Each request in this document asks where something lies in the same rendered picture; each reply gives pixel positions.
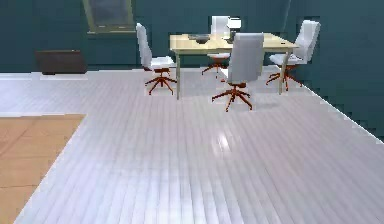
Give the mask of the pale wooden table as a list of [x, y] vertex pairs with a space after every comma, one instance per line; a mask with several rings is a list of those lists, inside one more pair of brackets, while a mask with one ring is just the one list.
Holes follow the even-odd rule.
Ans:
[[[282, 80], [284, 77], [284, 71], [287, 64], [287, 59], [290, 53], [292, 53], [293, 48], [297, 48], [297, 46], [293, 43], [288, 43], [286, 46], [281, 46], [276, 39], [278, 36], [272, 33], [264, 33], [264, 43], [263, 50], [265, 52], [277, 52], [285, 54], [285, 59], [281, 68], [281, 76], [279, 81], [279, 89], [278, 92], [282, 93]], [[190, 40], [187, 34], [173, 34], [169, 36], [169, 49], [175, 53], [175, 61], [176, 61], [176, 79], [177, 79], [177, 90], [176, 97], [180, 99], [181, 96], [181, 63], [180, 57], [182, 55], [206, 55], [210, 53], [230, 53], [233, 45], [229, 44], [225, 39], [224, 35], [219, 34], [211, 34], [210, 40], [205, 44], [198, 44], [194, 40]]]

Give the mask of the white swivel chair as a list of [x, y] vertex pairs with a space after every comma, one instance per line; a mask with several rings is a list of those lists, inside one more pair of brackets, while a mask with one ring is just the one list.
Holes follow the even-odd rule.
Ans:
[[211, 100], [214, 101], [216, 98], [229, 95], [225, 111], [229, 110], [231, 103], [237, 97], [246, 103], [249, 109], [252, 109], [252, 104], [246, 99], [251, 95], [241, 91], [241, 88], [245, 88], [246, 84], [251, 81], [256, 81], [262, 73], [263, 43], [263, 33], [237, 33], [234, 36], [226, 80], [230, 89], [211, 97]]
[[[289, 74], [289, 72], [296, 68], [299, 65], [306, 65], [308, 62], [311, 61], [312, 55], [314, 52], [314, 48], [317, 43], [317, 39], [319, 36], [320, 32], [320, 27], [321, 24], [318, 21], [312, 21], [312, 20], [303, 20], [299, 34], [293, 44], [297, 46], [297, 48], [293, 48], [292, 53], [288, 56], [287, 59], [287, 64], [285, 67], [284, 71], [284, 77], [282, 82], [285, 83], [285, 88], [286, 91], [289, 90], [288, 87], [288, 78], [292, 79], [293, 81], [297, 82], [300, 84], [300, 87], [302, 87], [302, 83], [297, 81], [293, 76]], [[290, 43], [289, 41], [283, 40], [282, 38], [273, 38], [278, 40], [280, 42], [287, 42]], [[276, 66], [274, 67], [279, 67], [280, 69], [282, 68], [284, 59], [285, 59], [285, 54], [272, 54], [269, 56], [269, 59], [272, 63], [274, 63]], [[270, 82], [279, 79], [281, 76], [281, 73], [272, 73], [269, 75], [269, 80], [266, 81], [266, 85], [268, 85]]]
[[[230, 28], [227, 26], [229, 22], [228, 16], [212, 16], [211, 17], [211, 33], [212, 34], [229, 34]], [[213, 62], [204, 69], [201, 74], [204, 74], [206, 71], [215, 68], [219, 70], [220, 68], [224, 68], [223, 61], [230, 57], [229, 53], [216, 53], [216, 54], [208, 54], [208, 57], [213, 60]]]
[[169, 76], [165, 77], [164, 73], [170, 74], [170, 69], [175, 67], [176, 63], [170, 56], [154, 57], [152, 55], [152, 51], [148, 43], [146, 28], [141, 23], [136, 24], [136, 34], [140, 54], [140, 63], [143, 69], [157, 74], [157, 77], [146, 82], [146, 85], [154, 83], [152, 88], [149, 90], [149, 95], [152, 94], [152, 91], [157, 87], [157, 85], [160, 85], [161, 87], [167, 86], [171, 93], [173, 93], [173, 89], [169, 85], [169, 82], [176, 83], [176, 80], [171, 79]]

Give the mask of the white table lamp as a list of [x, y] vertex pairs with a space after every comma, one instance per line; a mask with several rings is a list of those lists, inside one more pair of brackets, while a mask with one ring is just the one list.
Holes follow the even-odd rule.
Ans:
[[228, 21], [227, 27], [230, 29], [230, 38], [228, 39], [228, 41], [230, 43], [232, 43], [236, 33], [240, 31], [241, 19], [240, 18], [230, 18]]

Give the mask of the green framed window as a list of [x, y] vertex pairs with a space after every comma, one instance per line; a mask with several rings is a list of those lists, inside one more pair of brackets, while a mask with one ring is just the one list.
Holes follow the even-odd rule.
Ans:
[[90, 34], [134, 33], [135, 0], [82, 0]]

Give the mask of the dark brown low cabinet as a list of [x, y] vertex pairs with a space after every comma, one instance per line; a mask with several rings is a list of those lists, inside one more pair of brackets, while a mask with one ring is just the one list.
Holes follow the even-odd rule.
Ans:
[[85, 74], [87, 64], [80, 50], [40, 50], [36, 63], [43, 75]]

